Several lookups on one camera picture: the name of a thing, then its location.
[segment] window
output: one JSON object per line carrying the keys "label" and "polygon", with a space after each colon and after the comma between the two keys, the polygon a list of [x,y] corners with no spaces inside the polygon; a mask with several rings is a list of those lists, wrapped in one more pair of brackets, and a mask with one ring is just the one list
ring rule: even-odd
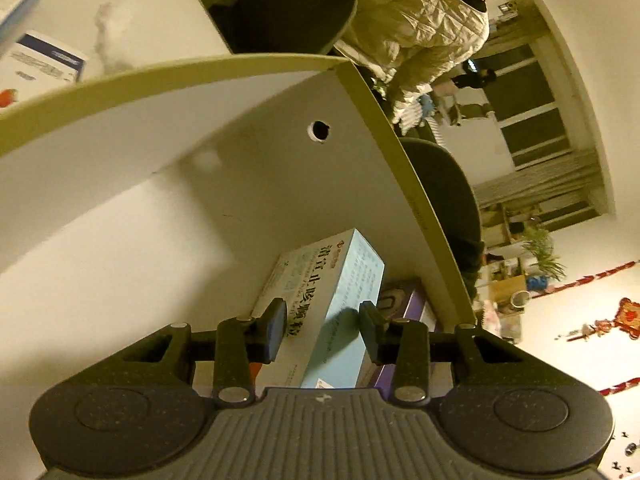
{"label": "window", "polygon": [[584,191],[563,193],[540,203],[538,217],[541,227],[549,231],[558,231],[565,227],[590,220],[598,212],[586,199]]}
{"label": "window", "polygon": [[498,76],[484,93],[516,170],[571,151],[553,92],[529,45],[474,61]]}

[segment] metal rivet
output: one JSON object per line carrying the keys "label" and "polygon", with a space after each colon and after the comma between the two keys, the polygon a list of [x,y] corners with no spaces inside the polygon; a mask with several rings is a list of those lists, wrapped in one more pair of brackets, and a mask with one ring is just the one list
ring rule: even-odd
{"label": "metal rivet", "polygon": [[237,404],[238,402],[246,402],[249,400],[249,391],[241,388],[240,386],[231,386],[229,388],[223,388],[218,393],[218,398],[229,404]]}
{"label": "metal rivet", "polygon": [[420,402],[427,398],[427,394],[419,386],[401,386],[396,388],[394,395],[402,402]]}

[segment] white desk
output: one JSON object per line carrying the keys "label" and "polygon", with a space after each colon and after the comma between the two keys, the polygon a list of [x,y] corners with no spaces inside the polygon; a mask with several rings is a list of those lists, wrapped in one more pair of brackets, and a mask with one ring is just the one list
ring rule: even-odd
{"label": "white desk", "polygon": [[[28,29],[86,54],[85,80],[158,62],[229,54],[199,0],[40,0],[15,33]],[[136,232],[123,215],[131,206],[137,208],[137,220],[151,222],[144,233]],[[193,278],[198,271],[198,266],[184,266],[175,262],[172,254],[163,254],[162,240],[170,244],[165,237],[171,238],[171,234],[164,231],[165,222],[158,224],[158,213],[154,185],[139,186],[80,219],[79,229],[56,234],[0,275],[0,312],[7,316],[5,320],[10,319],[15,336],[0,344],[5,355],[0,362],[0,478],[35,480],[44,471],[28,433],[30,407],[51,381],[77,372],[89,364],[88,359],[95,361],[95,356],[74,354],[68,329],[78,322],[94,327],[95,333],[86,335],[95,351],[104,355],[112,350],[109,339],[114,333],[133,330],[135,338],[141,333],[140,324],[153,319],[158,306],[144,300],[149,286],[167,286],[180,296],[178,282],[166,283],[163,277]],[[118,241],[94,244],[86,238],[94,238],[91,233],[105,234],[105,230]],[[131,237],[120,236],[127,231]],[[154,247],[159,253],[154,254]],[[131,257],[129,248],[146,256],[142,260]],[[203,246],[199,254],[203,266],[207,249]],[[149,266],[149,261],[164,262],[165,272],[153,263]],[[49,269],[60,274],[51,274]],[[25,295],[28,289],[33,295]],[[104,294],[107,290],[116,292],[117,298]],[[122,318],[132,305],[123,303],[126,298],[147,310]],[[167,297],[167,301],[176,298]],[[103,315],[112,321],[104,322]]]}
{"label": "white desk", "polygon": [[83,79],[229,54],[199,0],[40,0],[20,24],[89,57]]}

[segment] black office chair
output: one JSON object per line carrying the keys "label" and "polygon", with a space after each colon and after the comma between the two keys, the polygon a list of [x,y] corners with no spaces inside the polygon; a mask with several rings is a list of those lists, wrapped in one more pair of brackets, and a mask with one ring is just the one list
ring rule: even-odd
{"label": "black office chair", "polygon": [[356,0],[237,0],[209,13],[236,54],[327,54],[355,9]]}
{"label": "black office chair", "polygon": [[478,204],[462,168],[444,148],[422,139],[403,138],[404,148],[444,231],[471,299],[482,265],[484,243]]}

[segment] medicine box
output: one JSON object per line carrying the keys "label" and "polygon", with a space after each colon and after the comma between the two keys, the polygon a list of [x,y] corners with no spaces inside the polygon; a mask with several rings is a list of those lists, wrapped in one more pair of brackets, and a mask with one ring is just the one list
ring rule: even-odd
{"label": "medicine box", "polygon": [[0,58],[0,113],[78,81],[86,57],[30,30]]}
{"label": "medicine box", "polygon": [[283,254],[253,316],[284,298],[289,323],[276,360],[254,367],[258,394],[268,386],[353,388],[365,352],[358,308],[376,301],[384,264],[352,229]]}

